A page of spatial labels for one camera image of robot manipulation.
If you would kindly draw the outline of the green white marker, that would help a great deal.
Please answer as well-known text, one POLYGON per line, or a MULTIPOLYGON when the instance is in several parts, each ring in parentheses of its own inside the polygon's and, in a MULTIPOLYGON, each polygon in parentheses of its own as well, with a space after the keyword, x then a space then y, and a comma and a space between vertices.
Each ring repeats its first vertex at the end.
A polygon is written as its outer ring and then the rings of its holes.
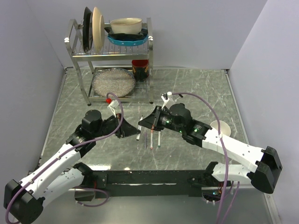
POLYGON ((161 147, 161 131, 158 131, 157 147, 161 147))

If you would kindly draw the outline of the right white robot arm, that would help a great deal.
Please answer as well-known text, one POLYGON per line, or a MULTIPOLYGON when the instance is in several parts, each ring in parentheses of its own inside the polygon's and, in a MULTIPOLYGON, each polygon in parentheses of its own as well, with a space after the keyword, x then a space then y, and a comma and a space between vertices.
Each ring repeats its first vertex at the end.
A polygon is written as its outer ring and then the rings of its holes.
POLYGON ((182 103, 170 109, 156 106, 154 111, 138 124, 154 131, 165 128, 181 133, 182 138, 191 145, 226 154, 236 161, 225 167, 215 164, 204 175, 205 182, 215 186, 225 178, 231 182, 250 183, 257 190, 272 194, 282 171, 282 163, 276 149, 251 146, 229 136, 219 134, 215 128, 192 118, 191 112, 182 103))

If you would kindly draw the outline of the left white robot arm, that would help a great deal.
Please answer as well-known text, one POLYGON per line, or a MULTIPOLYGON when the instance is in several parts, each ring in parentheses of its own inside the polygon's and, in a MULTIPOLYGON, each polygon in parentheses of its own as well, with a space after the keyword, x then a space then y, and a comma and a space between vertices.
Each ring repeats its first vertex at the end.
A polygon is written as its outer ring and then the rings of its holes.
POLYGON ((97 139, 113 134, 125 138, 140 132, 120 113, 103 120, 100 111, 89 110, 75 132, 48 161, 22 180, 6 184, 6 222, 10 223, 9 215, 12 215, 17 223, 31 224, 46 205, 69 189, 95 190, 97 178, 93 170, 78 161, 96 145, 97 139))

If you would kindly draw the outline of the purple pen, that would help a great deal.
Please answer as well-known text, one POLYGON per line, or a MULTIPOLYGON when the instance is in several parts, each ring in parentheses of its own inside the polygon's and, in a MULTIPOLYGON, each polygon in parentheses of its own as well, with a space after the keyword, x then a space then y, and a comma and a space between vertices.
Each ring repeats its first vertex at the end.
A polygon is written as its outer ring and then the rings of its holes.
POLYGON ((145 134, 144 134, 144 147, 145 147, 145 150, 147 149, 147 146, 148 146, 148 143, 147 143, 147 131, 145 131, 145 134))

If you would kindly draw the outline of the red white marker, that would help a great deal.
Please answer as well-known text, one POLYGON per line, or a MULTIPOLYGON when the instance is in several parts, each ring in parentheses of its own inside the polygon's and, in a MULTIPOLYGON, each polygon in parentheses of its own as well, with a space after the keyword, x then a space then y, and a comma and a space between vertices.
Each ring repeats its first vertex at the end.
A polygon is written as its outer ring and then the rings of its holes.
POLYGON ((151 129, 150 131, 150 149, 153 150, 153 135, 154 135, 154 130, 151 129))

